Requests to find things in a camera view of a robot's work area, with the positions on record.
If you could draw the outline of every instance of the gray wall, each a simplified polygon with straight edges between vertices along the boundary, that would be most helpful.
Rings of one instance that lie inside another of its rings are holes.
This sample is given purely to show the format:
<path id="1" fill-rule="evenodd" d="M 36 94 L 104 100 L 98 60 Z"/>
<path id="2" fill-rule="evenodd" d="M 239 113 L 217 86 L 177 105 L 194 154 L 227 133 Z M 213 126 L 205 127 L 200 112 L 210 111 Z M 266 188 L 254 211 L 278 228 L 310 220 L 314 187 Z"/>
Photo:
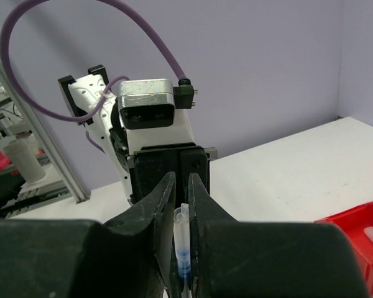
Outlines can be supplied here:
<path id="1" fill-rule="evenodd" d="M 344 4 L 339 111 L 373 125 L 373 0 Z"/>
<path id="2" fill-rule="evenodd" d="M 0 28 L 20 0 L 0 0 Z M 229 155 L 337 114 L 342 0 L 128 0 L 162 36 L 199 89 L 196 141 Z M 110 77 L 175 76 L 144 33 L 93 0 L 55 0 L 17 25 L 11 55 L 44 106 L 67 113 L 57 79 L 103 64 Z M 83 128 L 44 119 L 88 189 L 115 182 Z"/>

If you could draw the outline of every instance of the test tube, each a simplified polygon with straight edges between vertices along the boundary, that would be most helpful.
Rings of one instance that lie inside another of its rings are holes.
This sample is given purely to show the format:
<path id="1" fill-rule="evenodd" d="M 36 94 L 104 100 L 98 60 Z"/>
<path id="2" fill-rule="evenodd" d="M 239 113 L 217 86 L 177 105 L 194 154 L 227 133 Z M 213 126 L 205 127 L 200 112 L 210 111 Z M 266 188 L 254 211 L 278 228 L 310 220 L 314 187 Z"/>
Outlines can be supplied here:
<path id="1" fill-rule="evenodd" d="M 181 204 L 181 207 L 174 210 L 173 232 L 178 275 L 182 280 L 189 280 L 191 273 L 191 248 L 188 204 Z"/>

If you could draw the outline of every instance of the white table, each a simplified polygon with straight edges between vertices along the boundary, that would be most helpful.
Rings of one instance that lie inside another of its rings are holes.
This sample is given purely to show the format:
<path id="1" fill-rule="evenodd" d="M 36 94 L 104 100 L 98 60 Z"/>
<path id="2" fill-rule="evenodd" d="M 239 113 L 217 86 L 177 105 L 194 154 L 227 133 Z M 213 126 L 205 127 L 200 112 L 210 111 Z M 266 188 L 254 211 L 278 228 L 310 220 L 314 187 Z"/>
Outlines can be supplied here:
<path id="1" fill-rule="evenodd" d="M 211 164 L 211 196 L 243 221 L 312 222 L 373 201 L 373 127 L 341 119 Z M 95 219 L 129 207 L 120 183 L 15 219 Z"/>

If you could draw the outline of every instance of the black connector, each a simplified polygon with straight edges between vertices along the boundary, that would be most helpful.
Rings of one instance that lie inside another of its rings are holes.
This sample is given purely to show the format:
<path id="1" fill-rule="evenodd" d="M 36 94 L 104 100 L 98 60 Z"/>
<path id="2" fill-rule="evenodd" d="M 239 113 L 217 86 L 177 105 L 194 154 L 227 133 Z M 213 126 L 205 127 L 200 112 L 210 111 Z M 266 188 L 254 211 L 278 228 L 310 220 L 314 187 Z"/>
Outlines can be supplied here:
<path id="1" fill-rule="evenodd" d="M 191 85 L 190 79 L 181 79 L 178 81 L 178 87 L 173 87 L 174 102 L 176 109 L 191 109 L 195 90 Z"/>

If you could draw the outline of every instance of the metal frame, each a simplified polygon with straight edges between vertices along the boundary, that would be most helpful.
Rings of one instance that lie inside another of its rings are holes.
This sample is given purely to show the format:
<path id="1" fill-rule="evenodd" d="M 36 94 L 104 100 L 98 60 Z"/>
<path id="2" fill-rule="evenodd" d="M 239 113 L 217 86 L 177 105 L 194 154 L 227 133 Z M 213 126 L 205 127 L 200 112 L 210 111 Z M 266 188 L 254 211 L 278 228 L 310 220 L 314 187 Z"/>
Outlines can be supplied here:
<path id="1" fill-rule="evenodd" d="M 65 160 L 61 157 L 61 154 L 59 154 L 59 152 L 55 148 L 53 140 L 50 138 L 50 135 L 45 131 L 35 111 L 28 104 L 26 104 L 12 88 L 3 70 L 1 59 L 0 82 L 2 83 L 4 88 L 6 88 L 6 91 L 10 95 L 11 99 L 14 101 L 19 111 L 25 117 L 27 123 L 30 125 L 33 133 L 35 134 L 37 140 L 43 146 L 44 151 L 50 158 L 50 161 L 52 162 L 54 167 L 57 169 L 59 175 L 65 182 L 67 188 L 69 189 L 72 196 L 75 198 L 76 202 L 79 203 L 87 200 L 89 198 L 89 195 L 87 195 L 85 190 L 78 183 L 77 179 L 70 171 L 70 168 L 67 166 Z"/>

